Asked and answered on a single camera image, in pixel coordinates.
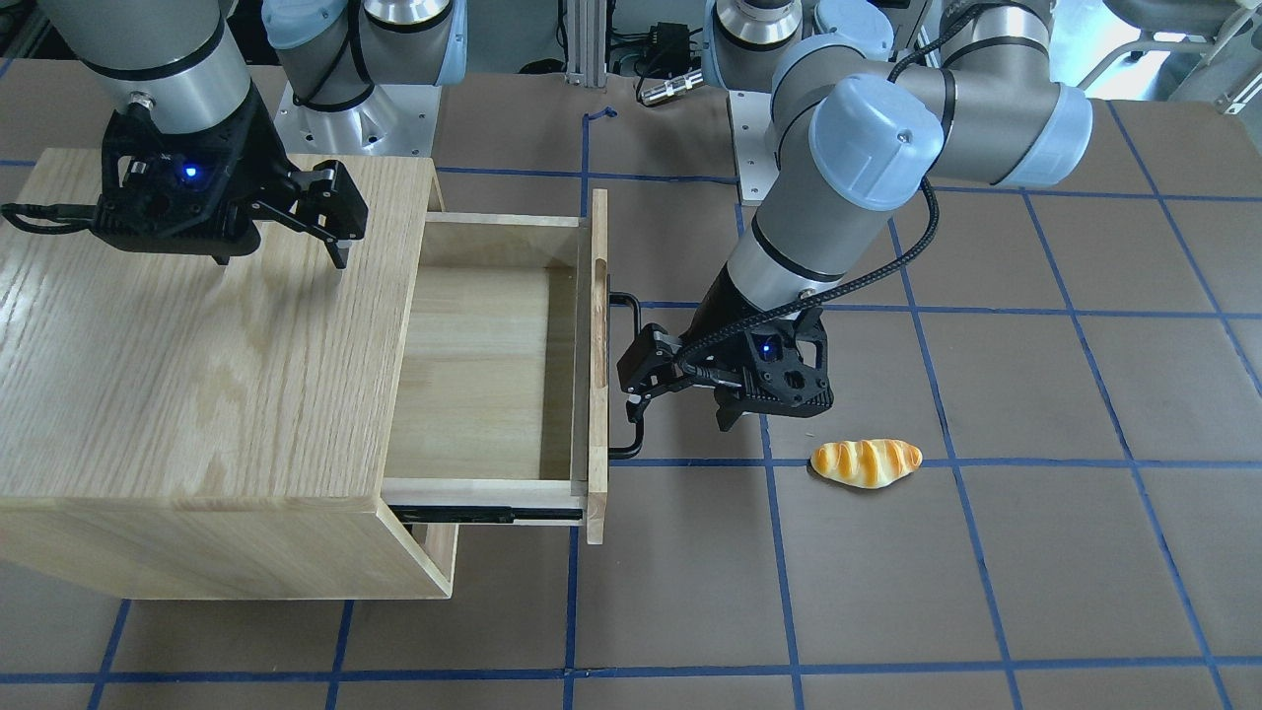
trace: bread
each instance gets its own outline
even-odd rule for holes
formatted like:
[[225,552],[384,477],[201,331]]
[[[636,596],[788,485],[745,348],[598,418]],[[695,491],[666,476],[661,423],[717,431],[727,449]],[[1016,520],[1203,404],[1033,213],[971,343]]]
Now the bread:
[[920,450],[893,439],[839,441],[815,450],[810,465],[819,475],[856,488],[885,488],[915,472]]

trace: croissant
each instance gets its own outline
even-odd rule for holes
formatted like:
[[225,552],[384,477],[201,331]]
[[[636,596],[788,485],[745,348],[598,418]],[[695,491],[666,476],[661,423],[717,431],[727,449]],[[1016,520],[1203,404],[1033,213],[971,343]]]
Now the croissant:
[[840,441],[815,450],[810,465],[819,475],[856,488],[885,488],[915,472],[920,450],[893,439]]

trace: floor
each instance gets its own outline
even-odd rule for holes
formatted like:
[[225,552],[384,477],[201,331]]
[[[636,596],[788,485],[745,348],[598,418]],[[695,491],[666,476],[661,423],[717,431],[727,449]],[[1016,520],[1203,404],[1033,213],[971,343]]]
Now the floor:
[[[613,286],[676,330],[752,211],[722,93],[630,86],[471,76],[434,158],[459,211],[608,189]],[[71,63],[3,64],[0,105],[0,201],[109,113]],[[438,603],[133,603],[0,564],[0,707],[1262,707],[1262,160],[1206,106],[1095,126],[1055,189],[943,185],[935,245],[829,308],[829,414],[721,435],[704,392],[655,405],[603,546],[467,528]],[[925,465],[805,468],[864,438]]]

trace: wooden drawer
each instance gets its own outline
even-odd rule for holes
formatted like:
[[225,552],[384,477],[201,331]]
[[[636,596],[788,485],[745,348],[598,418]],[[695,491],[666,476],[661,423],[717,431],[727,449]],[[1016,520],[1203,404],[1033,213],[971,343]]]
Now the wooden drawer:
[[[345,271],[276,224],[226,267],[0,227],[0,557],[133,599],[440,599],[453,522],[599,542],[604,193],[447,213],[428,159],[342,159]],[[98,192],[96,151],[48,150],[20,201]]]
[[583,525],[608,493],[606,193],[592,218],[432,212],[381,497],[404,522]]

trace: wooden box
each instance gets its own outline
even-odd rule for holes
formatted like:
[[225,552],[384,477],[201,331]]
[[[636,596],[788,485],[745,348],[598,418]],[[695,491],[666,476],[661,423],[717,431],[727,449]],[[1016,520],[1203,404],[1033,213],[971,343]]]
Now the wooden box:
[[[456,523],[601,541],[603,190],[447,213],[428,159],[341,159],[345,271],[276,224],[226,267],[0,230],[0,557],[133,599],[438,599]],[[21,201],[98,170],[48,150]]]

